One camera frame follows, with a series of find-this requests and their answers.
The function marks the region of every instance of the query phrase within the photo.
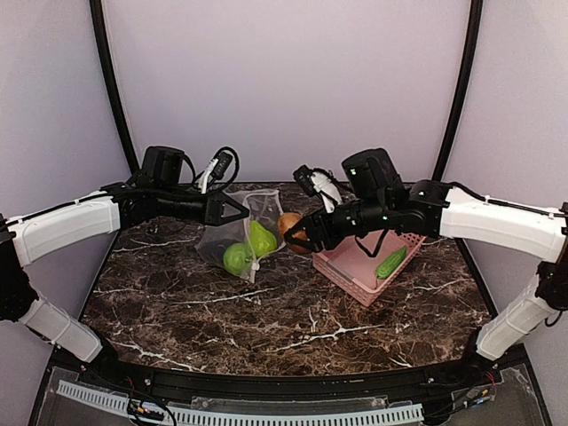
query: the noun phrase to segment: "ventilation grille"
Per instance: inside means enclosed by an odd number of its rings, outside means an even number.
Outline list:
[[[59,381],[57,393],[63,397],[81,402],[108,413],[129,417],[126,412],[128,399],[117,394],[105,393],[99,390],[83,387],[77,383]],[[153,406],[153,410],[162,412]],[[170,406],[176,416],[178,426],[387,426],[409,424],[424,420],[422,404],[400,406],[381,410],[348,414],[322,415],[246,415],[207,413]],[[166,414],[162,423],[145,420],[148,423],[172,424]]]

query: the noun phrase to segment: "pink basket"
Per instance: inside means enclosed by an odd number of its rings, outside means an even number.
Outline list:
[[[370,233],[362,243],[373,250],[382,232]],[[379,256],[369,257],[357,246],[354,237],[347,238],[335,250],[314,253],[313,266],[362,304],[370,306],[416,256],[425,239],[413,233],[398,236],[388,231]],[[404,262],[386,280],[376,278],[376,267],[403,246],[406,246]]]

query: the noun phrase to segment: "green vegetable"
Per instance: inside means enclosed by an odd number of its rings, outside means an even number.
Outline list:
[[[398,268],[402,261],[405,260],[406,257],[406,246],[401,248],[398,251],[392,253],[389,257],[386,258],[384,262],[379,264],[376,268],[376,278],[379,280],[386,280],[391,276],[393,272]]]
[[[278,242],[273,233],[264,228],[256,220],[250,222],[250,245],[256,257],[262,257],[278,248]]]
[[[252,250],[244,242],[237,242],[223,254],[223,265],[233,275],[241,276],[252,266]]]

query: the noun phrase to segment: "brown marble table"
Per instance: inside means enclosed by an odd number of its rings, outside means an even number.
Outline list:
[[[293,184],[285,211],[319,206]],[[369,308],[288,248],[261,263],[255,284],[205,264],[203,227],[160,218],[123,232],[83,322],[122,360],[231,375],[341,375],[457,359],[489,314],[453,241],[424,244]]]

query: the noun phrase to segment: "robotic arm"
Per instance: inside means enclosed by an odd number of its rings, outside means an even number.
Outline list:
[[[430,180],[408,189],[384,149],[354,154],[342,166],[356,198],[332,212],[320,209],[304,217],[288,230],[287,242],[311,251],[330,250],[349,236],[394,230],[486,241],[541,260],[523,293],[472,336],[463,355],[467,369],[491,366],[544,319],[568,310],[568,203],[540,209],[481,196],[459,183]],[[307,240],[295,237],[300,231]]]
[[[207,179],[223,177],[233,157],[222,148]],[[238,172],[238,157],[234,180]],[[179,184],[183,162],[193,172],[191,184]],[[29,284],[23,267],[52,251],[94,235],[130,228],[158,216],[223,225],[249,216],[249,211],[223,193],[228,185],[199,190],[193,165],[183,151],[164,146],[146,150],[142,169],[126,183],[102,187],[88,196],[26,217],[0,215],[0,320],[21,322],[48,340],[92,362],[103,349],[90,328],[50,304]],[[225,216],[225,206],[237,213]]]

